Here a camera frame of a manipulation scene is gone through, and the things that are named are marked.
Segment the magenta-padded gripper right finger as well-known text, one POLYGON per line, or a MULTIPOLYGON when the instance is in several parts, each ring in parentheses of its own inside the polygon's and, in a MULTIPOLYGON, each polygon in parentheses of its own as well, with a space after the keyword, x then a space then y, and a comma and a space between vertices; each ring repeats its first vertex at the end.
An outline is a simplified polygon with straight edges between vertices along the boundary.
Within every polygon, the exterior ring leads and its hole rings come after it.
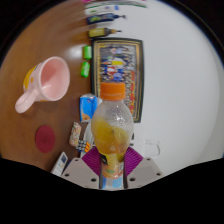
POLYGON ((125 189, 143 187, 163 177, 162 171, 150 157, 144 158, 129 147, 124 156, 123 186, 125 189))

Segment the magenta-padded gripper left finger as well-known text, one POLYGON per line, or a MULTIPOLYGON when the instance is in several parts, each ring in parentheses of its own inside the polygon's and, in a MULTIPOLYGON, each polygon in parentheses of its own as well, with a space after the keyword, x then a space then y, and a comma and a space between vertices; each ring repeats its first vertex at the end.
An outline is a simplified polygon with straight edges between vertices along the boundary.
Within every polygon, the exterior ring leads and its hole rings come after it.
POLYGON ((102 185, 101 160, 93 147, 82 158, 73 158, 62 174, 62 178, 84 188, 99 189, 102 185))

